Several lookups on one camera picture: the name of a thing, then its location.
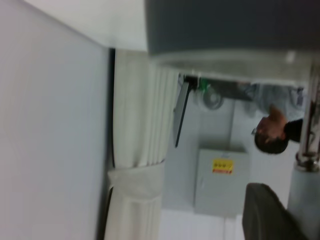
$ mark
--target metal pole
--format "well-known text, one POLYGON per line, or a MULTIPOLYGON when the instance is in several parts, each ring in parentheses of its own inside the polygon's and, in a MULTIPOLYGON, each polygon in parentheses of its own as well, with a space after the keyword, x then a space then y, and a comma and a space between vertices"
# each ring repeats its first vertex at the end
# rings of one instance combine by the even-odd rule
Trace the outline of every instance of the metal pole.
POLYGON ((308 99, 302 124, 300 148, 296 155, 296 169, 319 171, 320 154, 320 66, 311 67, 308 99))

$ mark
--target white curtain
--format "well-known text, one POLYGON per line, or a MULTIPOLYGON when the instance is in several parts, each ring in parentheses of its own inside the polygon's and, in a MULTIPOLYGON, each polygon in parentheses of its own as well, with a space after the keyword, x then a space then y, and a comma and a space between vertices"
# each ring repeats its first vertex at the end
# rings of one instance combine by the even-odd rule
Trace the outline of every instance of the white curtain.
POLYGON ((144 52, 117 50, 113 99, 115 169, 105 240, 157 240, 178 73, 144 52))

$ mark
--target black shirt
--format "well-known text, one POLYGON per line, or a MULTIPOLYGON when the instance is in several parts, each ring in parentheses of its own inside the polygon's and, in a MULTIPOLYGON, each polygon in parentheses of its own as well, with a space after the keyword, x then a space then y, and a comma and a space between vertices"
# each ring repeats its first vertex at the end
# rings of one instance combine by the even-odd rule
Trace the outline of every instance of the black shirt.
POLYGON ((284 133, 286 138, 299 143, 301 137, 302 123, 303 119, 288 122, 284 126, 284 133))

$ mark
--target white wall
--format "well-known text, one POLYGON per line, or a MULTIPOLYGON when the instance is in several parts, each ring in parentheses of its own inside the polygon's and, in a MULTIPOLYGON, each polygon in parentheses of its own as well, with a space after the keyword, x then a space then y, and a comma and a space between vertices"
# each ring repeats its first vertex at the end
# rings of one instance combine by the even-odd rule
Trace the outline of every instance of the white wall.
POLYGON ((243 239, 241 216, 224 222, 221 217, 194 214, 199 148, 248 152, 251 157, 250 182, 269 185, 282 204, 287 206, 291 173, 299 145, 290 142, 281 155, 260 152, 255 147, 251 132, 261 117, 259 113, 248 116, 244 103, 238 100, 227 100, 219 110, 204 113, 194 104, 193 95, 189 96, 179 146, 175 149, 173 141, 169 143, 165 162, 159 240, 243 239), (225 235, 221 234, 221 229, 225 230, 225 235))
POLYGON ((19 0, 0 36, 0 239, 92 240, 108 54, 19 0))

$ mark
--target electrical box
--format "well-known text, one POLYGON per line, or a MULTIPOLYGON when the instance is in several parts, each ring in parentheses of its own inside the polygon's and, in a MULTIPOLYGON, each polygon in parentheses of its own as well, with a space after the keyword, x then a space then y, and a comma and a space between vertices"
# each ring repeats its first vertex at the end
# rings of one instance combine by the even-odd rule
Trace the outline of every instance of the electrical box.
POLYGON ((250 162, 247 153, 200 149, 195 213, 224 218, 242 214, 250 162))

